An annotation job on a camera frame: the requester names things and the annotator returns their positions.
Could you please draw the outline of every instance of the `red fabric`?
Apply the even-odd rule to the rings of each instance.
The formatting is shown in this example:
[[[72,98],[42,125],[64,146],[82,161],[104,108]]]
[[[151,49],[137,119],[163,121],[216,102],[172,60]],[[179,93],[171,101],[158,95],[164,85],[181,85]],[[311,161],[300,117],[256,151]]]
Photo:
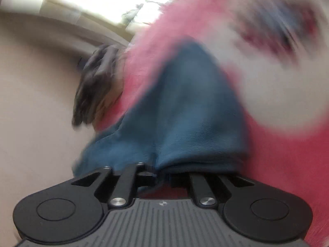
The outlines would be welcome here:
[[[213,14],[223,15],[225,1],[180,0],[163,9],[164,14],[127,52],[123,94],[97,130],[114,124],[136,103],[177,41],[185,36],[202,37]],[[306,241],[312,247],[323,247],[329,237],[329,114],[312,129],[294,135],[265,127],[248,113],[246,120],[251,157],[244,175],[296,194],[310,204],[314,218]]]

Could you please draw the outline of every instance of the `beige wall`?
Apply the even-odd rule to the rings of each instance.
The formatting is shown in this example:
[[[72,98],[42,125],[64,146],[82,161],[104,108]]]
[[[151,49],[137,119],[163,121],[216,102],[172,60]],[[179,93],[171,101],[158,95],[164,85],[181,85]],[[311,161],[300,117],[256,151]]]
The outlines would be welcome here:
[[[0,247],[16,244],[12,212],[24,196],[72,176],[93,135],[74,131],[77,58],[41,48],[0,23]]]

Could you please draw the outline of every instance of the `metal screw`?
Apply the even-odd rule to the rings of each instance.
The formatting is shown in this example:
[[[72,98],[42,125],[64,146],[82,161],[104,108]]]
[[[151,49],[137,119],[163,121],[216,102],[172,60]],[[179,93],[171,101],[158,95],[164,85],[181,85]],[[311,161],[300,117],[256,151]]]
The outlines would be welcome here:
[[[126,200],[124,198],[113,198],[110,201],[110,204],[112,204],[113,206],[123,206],[126,204]]]
[[[214,205],[216,203],[216,200],[211,197],[205,197],[200,200],[200,203],[209,206],[209,205]]]

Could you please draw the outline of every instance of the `pink blanket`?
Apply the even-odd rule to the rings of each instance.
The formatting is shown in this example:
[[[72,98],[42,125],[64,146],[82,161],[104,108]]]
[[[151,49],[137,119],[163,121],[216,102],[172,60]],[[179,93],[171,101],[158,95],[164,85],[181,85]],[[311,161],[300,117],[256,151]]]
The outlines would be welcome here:
[[[329,0],[280,0],[304,23],[296,31],[292,20],[292,43],[283,45],[282,38],[259,32],[263,24],[250,26],[257,1],[176,0],[166,5],[127,52],[123,94],[97,129],[112,125],[136,103],[174,44],[195,38],[218,60],[245,108],[251,157],[244,174],[303,198],[314,213],[306,241],[312,247],[329,246]],[[263,1],[275,8],[274,0]]]

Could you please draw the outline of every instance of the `blue fabric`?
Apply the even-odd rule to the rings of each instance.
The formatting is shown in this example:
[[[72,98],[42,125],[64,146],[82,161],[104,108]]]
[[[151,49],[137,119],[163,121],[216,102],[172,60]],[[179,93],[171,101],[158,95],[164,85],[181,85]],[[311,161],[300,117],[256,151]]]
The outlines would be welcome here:
[[[234,172],[246,153],[243,114],[225,75],[186,41],[144,97],[86,147],[73,173],[137,162],[160,172]]]

